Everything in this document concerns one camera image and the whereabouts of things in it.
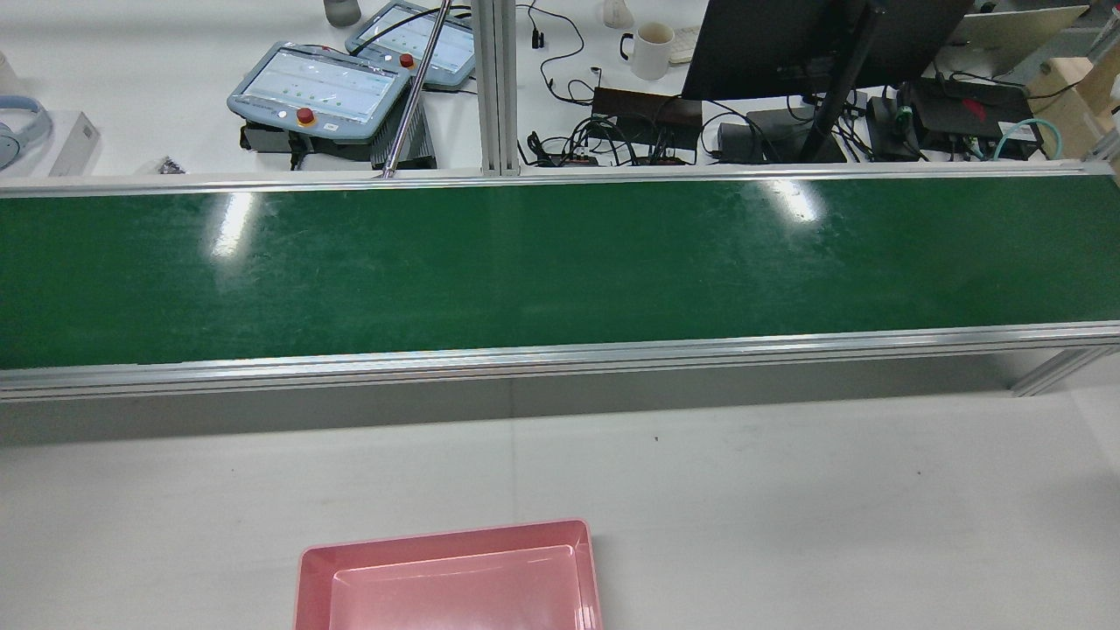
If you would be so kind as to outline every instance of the laptop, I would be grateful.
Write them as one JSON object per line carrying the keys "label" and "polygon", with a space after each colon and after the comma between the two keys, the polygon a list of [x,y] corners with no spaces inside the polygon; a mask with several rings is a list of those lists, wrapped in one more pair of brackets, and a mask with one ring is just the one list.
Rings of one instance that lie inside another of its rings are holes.
{"label": "laptop", "polygon": [[[945,76],[953,72],[1007,74],[1086,10],[1089,4],[964,16],[937,53],[936,66]],[[927,75],[932,74],[931,67]]]}

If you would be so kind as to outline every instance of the bottle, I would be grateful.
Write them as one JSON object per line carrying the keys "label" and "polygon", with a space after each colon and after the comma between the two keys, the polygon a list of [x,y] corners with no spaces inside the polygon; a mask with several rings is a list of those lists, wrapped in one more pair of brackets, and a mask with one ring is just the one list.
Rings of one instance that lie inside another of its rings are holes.
{"label": "bottle", "polygon": [[610,28],[634,26],[634,13],[629,12],[626,0],[605,0],[603,2],[603,24]]}
{"label": "bottle", "polygon": [[327,11],[330,26],[342,28],[362,19],[362,8],[357,6],[357,0],[323,0],[323,8]]}

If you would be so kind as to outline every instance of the white floor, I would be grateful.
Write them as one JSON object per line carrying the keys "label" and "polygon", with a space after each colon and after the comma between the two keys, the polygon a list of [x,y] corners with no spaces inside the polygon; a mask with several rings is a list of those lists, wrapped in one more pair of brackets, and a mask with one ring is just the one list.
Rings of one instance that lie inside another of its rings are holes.
{"label": "white floor", "polygon": [[607,630],[1114,629],[1120,355],[995,365],[0,407],[0,627],[274,630],[306,546],[576,516]]}

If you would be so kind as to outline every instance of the green conveyor belt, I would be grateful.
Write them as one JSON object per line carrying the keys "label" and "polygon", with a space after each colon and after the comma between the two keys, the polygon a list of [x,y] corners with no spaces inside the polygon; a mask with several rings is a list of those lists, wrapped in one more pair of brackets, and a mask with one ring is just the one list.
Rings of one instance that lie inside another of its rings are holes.
{"label": "green conveyor belt", "polygon": [[0,369],[1117,319],[1109,177],[0,200]]}

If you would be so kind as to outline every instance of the monitor stand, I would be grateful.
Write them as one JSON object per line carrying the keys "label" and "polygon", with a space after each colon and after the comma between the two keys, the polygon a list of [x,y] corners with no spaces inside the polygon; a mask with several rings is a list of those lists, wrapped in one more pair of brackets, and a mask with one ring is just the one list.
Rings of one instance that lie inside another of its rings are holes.
{"label": "monitor stand", "polygon": [[[720,124],[719,160],[727,164],[796,164],[809,137],[811,121],[805,119],[812,119],[813,108],[796,108],[793,113],[795,115],[790,115],[788,110],[773,110],[748,114],[763,130],[767,141],[753,133],[746,124]],[[848,158],[833,138],[822,146],[816,161],[842,164]]]}
{"label": "monitor stand", "polygon": [[[773,110],[754,112],[748,114],[763,130],[766,141],[760,142],[765,152],[766,163],[772,164],[796,164],[801,160],[801,150],[805,146],[809,132],[813,127],[813,108],[795,108],[790,115],[787,110]],[[848,161],[836,137],[831,133],[821,143],[814,164],[842,164]]]}
{"label": "monitor stand", "polygon": [[848,94],[856,89],[864,62],[871,50],[876,31],[883,16],[886,13],[883,0],[868,0],[852,31],[850,48],[838,59],[832,72],[824,101],[815,113],[799,114],[799,118],[812,118],[813,122],[800,121],[790,115],[788,111],[756,112],[752,120],[762,128],[768,140],[765,142],[769,154],[776,154],[769,161],[782,164],[828,164],[847,161],[843,151],[837,145],[832,128],[843,115]]}

